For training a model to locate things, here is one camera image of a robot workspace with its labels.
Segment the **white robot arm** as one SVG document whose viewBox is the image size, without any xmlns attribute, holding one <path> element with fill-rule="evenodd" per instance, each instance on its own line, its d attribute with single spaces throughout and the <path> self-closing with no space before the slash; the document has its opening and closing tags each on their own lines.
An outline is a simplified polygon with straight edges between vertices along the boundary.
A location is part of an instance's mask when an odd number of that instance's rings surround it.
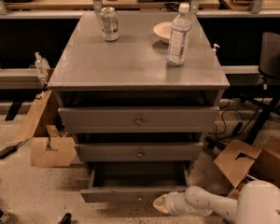
<svg viewBox="0 0 280 224">
<path fill-rule="evenodd" d="M 216 213 L 234 224 L 280 224 L 280 188 L 262 180 L 245 184 L 237 199 L 190 186 L 183 192 L 163 194 L 153 206 L 173 216 L 209 217 Z"/>
</svg>

